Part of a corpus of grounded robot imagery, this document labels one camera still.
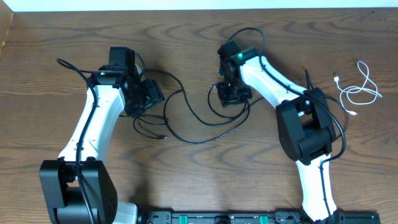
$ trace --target wooden surface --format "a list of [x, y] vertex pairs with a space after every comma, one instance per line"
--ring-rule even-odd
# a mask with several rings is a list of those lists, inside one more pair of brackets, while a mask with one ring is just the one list
[[[304, 85], [306, 67], [314, 85], [335, 97], [333, 72], [343, 86], [360, 85], [355, 61], [369, 65], [383, 98], [368, 106], [347, 103], [359, 115], [346, 133], [346, 153], [331, 165], [333, 197], [342, 210], [377, 211], [383, 223], [398, 223], [397, 9], [16, 14], [0, 61], [0, 223], [49, 222], [39, 167], [65, 147], [86, 98], [83, 80], [59, 66], [57, 57], [93, 70], [108, 62], [110, 46], [128, 46], [150, 68], [179, 77], [199, 116], [219, 121], [206, 105], [211, 84], [222, 80], [216, 52], [246, 26], [265, 30], [267, 56], [286, 77]], [[239, 39], [260, 44], [254, 32]], [[169, 77], [149, 77], [165, 96], [179, 89]], [[215, 92], [212, 102], [219, 104]], [[239, 109], [216, 108], [226, 114]], [[225, 130], [201, 125], [182, 95], [168, 109], [172, 127], [186, 139], [208, 139]], [[332, 104], [331, 109], [344, 123], [341, 110]], [[157, 105], [148, 113], [161, 111]], [[107, 157], [119, 198], [174, 210], [299, 208], [299, 173], [279, 144], [274, 110], [262, 101], [251, 112], [225, 138], [197, 146], [174, 137], [144, 138], [134, 132], [131, 119], [120, 118]], [[167, 133], [164, 127], [150, 128]], [[333, 148], [337, 153], [340, 142]]]
[[2, 48], [6, 44], [6, 37], [11, 26], [13, 15], [14, 13], [7, 7], [6, 3], [0, 0], [0, 57]]

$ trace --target cable tip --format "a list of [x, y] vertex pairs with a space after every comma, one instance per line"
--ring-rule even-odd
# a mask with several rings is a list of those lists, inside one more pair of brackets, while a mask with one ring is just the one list
[[355, 112], [355, 111], [347, 111], [349, 114], [351, 114], [351, 115], [354, 115], [354, 116], [356, 116], [356, 115], [358, 115], [358, 113], [357, 112]]

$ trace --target white usb cable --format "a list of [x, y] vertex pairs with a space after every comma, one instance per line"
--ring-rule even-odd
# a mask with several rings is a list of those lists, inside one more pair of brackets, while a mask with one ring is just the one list
[[[360, 63], [363, 64], [363, 65], [365, 65], [365, 67], [366, 67], [366, 74], [361, 70], [361, 67], [359, 66]], [[340, 93], [340, 103], [341, 103], [341, 105], [343, 105], [344, 109], [346, 109], [346, 108], [345, 108], [345, 106], [344, 106], [344, 104], [343, 104], [343, 100], [341, 99], [341, 96], [343, 95], [343, 93], [346, 93], [347, 99], [348, 99], [352, 104], [354, 104], [354, 105], [368, 105], [368, 104], [373, 103], [373, 102], [376, 100], [376, 98], [377, 98], [378, 96], [379, 96], [379, 97], [382, 97], [382, 95], [378, 92], [377, 85], [369, 78], [369, 68], [368, 68], [368, 66], [367, 66], [364, 62], [362, 62], [362, 61], [359, 61], [356, 65], [358, 66], [358, 69], [359, 69], [359, 71], [362, 73], [362, 75], [365, 76], [365, 78], [366, 78], [366, 79], [365, 79], [365, 82], [364, 82], [363, 85], [362, 85], [362, 87], [359, 87], [359, 86], [349, 86], [349, 87], [345, 88], [344, 90], [342, 90], [342, 89], [340, 88], [340, 86], [338, 85], [339, 78], [338, 78], [337, 74], [335, 74], [335, 77], [334, 77], [335, 82], [336, 82], [336, 85], [337, 85], [337, 88], [341, 91], [341, 93]], [[366, 83], [367, 83], [368, 81], [371, 82], [371, 83], [374, 85], [374, 87], [375, 87], [376, 90], [371, 90], [371, 89], [369, 89], [369, 88], [364, 88], [365, 85], [366, 85]], [[365, 103], [356, 103], [356, 102], [353, 102], [353, 101], [351, 100], [351, 98], [349, 97], [349, 95], [350, 95], [350, 94], [359, 93], [359, 92], [361, 92], [361, 91], [366, 91], [366, 92], [368, 92], [368, 93], [374, 95], [373, 100], [372, 100], [372, 101], [369, 101], [369, 102], [365, 102]], [[346, 109], [346, 111], [347, 111], [349, 114], [351, 114], [351, 115], [357, 115], [357, 114], [358, 114], [358, 113], [355, 112], [355, 111], [349, 111], [349, 110], [347, 110], [347, 109]]]

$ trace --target white wall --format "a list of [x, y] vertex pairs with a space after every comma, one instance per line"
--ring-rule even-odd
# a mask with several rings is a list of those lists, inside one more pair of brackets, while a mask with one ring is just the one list
[[4, 0], [14, 12], [398, 7], [398, 0]]

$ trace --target coiled white cable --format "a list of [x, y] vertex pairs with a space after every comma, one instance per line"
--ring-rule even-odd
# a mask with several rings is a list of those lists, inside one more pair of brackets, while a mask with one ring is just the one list
[[[360, 67], [359, 64], [363, 64], [366, 67], [366, 74], [361, 70], [361, 67]], [[341, 93], [340, 93], [340, 103], [341, 103], [341, 105], [343, 105], [344, 109], [346, 109], [346, 108], [345, 108], [345, 106], [343, 104], [343, 100], [342, 100], [343, 93], [346, 93], [347, 99], [354, 105], [368, 105], [368, 104], [373, 103], [376, 100], [377, 97], [382, 97], [382, 95], [378, 92], [377, 85], [369, 78], [369, 67], [362, 61], [358, 61], [356, 65], [358, 66], [358, 69], [362, 73], [362, 75], [365, 76], [365, 82], [363, 83], [362, 87], [349, 86], [349, 87], [345, 88], [344, 90], [342, 90], [340, 88], [340, 86], [338, 85], [338, 81], [339, 81], [338, 76], [335, 75], [335, 77], [334, 77], [336, 85], [337, 85], [337, 88], [341, 91]], [[369, 88], [364, 88], [368, 81], [371, 82], [374, 85], [375, 90], [371, 90]], [[365, 102], [365, 103], [357, 103], [357, 102], [354, 102], [353, 100], [351, 100], [351, 98], [349, 97], [350, 94], [359, 93], [361, 91], [366, 91], [366, 92], [374, 95], [373, 100], [371, 100], [369, 102]], [[346, 111], [349, 114], [351, 114], [351, 115], [357, 115], [358, 114], [355, 111], [350, 111], [350, 110], [347, 110], [347, 109], [346, 109]]]

